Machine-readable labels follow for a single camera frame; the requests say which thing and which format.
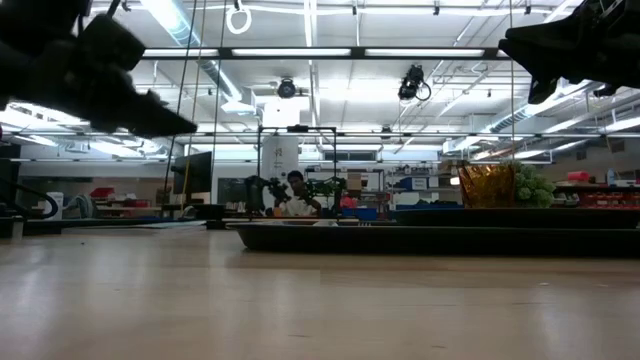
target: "metal frame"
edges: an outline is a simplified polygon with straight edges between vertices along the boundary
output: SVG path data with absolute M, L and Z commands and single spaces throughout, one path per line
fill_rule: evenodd
M 236 55 L 233 50 L 273 50 L 273 55 Z M 151 52 L 169 52 L 166 55 L 145 53 L 142 56 L 142 60 L 483 60 L 483 61 L 507 61 L 510 58 L 501 52 L 496 47 L 349 47 L 349 46 L 335 46 L 335 47 L 244 47 L 244 48 L 230 48 L 230 47 L 202 47 L 191 48 L 189 52 L 182 48 L 149 48 Z M 184 54 L 179 54 L 178 51 L 184 51 Z M 322 51 L 322 50 L 349 50 L 347 55 L 283 55 L 277 54 L 278 50 L 296 50 L 296 51 Z M 366 55 L 366 50 L 446 50 L 452 53 L 460 52 L 461 50 L 484 50 L 482 55 L 476 56 L 443 56 L 443 55 L 429 55 L 429 56 L 407 56 L 407 55 Z
M 262 130 L 275 130 L 275 129 L 286 129 L 286 128 L 262 128 Z M 380 138 L 380 137 L 417 137 L 417 138 L 442 138 L 442 137 L 467 137 L 467 136 L 479 136 L 486 138 L 504 138 L 509 139 L 512 136 L 522 137 L 522 138 L 553 138 L 553 139 L 598 139 L 598 138 L 611 138 L 611 139 L 637 139 L 640 138 L 640 132 L 615 132 L 610 134 L 597 134 L 597 133 L 481 133 L 481 132 L 444 132 L 444 131 L 425 131 L 425 132 L 393 132 L 393 133 L 375 133 L 375 132 L 343 132 L 337 131 L 335 127 L 320 127 L 314 128 L 309 127 L 309 130 L 312 129 L 323 129 L 324 132 L 309 132 L 309 133 L 278 133 L 279 136 L 302 136 L 302 137 L 324 137 L 327 135 L 331 135 L 333 133 L 334 137 L 358 137 L 358 138 Z M 216 136 L 218 137 L 255 137 L 256 135 L 262 134 L 264 131 L 258 129 L 258 132 L 220 132 L 218 131 Z M 91 137 L 91 136 L 135 136 L 131 133 L 124 132 L 116 132 L 116 133 L 103 133 L 103 132 L 84 132 L 84 131 L 6 131 L 6 135 L 39 135 L 39 136 L 69 136 L 69 137 Z M 192 134 L 193 137 L 208 137 L 214 136 L 213 131 L 209 132 L 197 132 Z
M 330 131 L 333 133 L 333 177 L 336 178 L 338 176 L 338 130 L 336 127 L 328 127 L 328 126 L 320 126 L 320 127 L 308 127 L 308 126 L 289 126 L 289 127 L 270 127 L 270 126 L 258 126 L 258 145 L 256 150 L 258 151 L 258 160 L 257 163 L 257 174 L 260 177 L 260 165 L 262 156 L 260 155 L 260 150 L 262 147 L 262 133 L 264 130 L 273 130 L 273 133 L 270 133 L 272 136 L 280 136 L 282 133 L 279 133 L 278 130 L 285 130 L 285 134 L 295 135 L 295 136 L 304 136 L 305 134 L 309 134 L 309 131 L 318 131 L 317 135 L 324 136 L 322 131 Z M 335 215 L 336 219 L 338 219 L 338 211 L 340 210 L 340 202 L 338 201 L 334 207 L 336 209 Z

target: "wooden floor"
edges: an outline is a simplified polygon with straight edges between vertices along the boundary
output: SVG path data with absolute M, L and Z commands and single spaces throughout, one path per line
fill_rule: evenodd
M 0 244 L 0 359 L 640 356 L 635 261 L 252 253 L 233 232 L 90 232 Z

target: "black camera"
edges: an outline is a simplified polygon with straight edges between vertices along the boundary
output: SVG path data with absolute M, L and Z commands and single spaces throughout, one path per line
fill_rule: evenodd
M 418 97 L 421 87 L 425 87 L 429 90 L 429 95 L 425 98 Z M 400 90 L 398 90 L 398 98 L 402 101 L 409 101 L 417 98 L 421 101 L 426 101 L 431 97 L 431 88 L 424 81 L 424 71 L 422 71 L 422 65 L 411 65 L 411 68 L 407 72 L 407 75 L 402 79 Z
M 278 96 L 282 99 L 291 99 L 296 96 L 296 86 L 292 79 L 282 79 L 280 86 L 278 86 Z

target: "person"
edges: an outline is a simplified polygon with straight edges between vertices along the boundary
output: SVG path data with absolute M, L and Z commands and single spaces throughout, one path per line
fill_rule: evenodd
M 283 216 L 320 216 L 322 205 L 315 199 L 306 196 L 307 188 L 304 183 L 304 176 L 300 171 L 294 170 L 287 175 L 287 182 L 293 191 L 291 200 L 278 202 L 275 206 L 282 210 Z

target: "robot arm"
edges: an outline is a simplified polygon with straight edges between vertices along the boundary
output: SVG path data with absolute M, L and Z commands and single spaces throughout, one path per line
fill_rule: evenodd
M 565 19 L 507 30 L 498 47 L 531 74 L 531 104 L 553 94 L 560 77 L 602 82 L 595 95 L 610 96 L 640 87 L 639 16 L 640 0 L 584 0 Z
M 71 35 L 89 9 L 89 0 L 0 4 L 0 109 L 19 99 L 86 119 L 99 131 L 124 127 L 142 137 L 195 132 L 195 124 L 164 108 L 157 95 L 136 92 L 128 72 L 146 48 L 111 16 L 98 15 Z

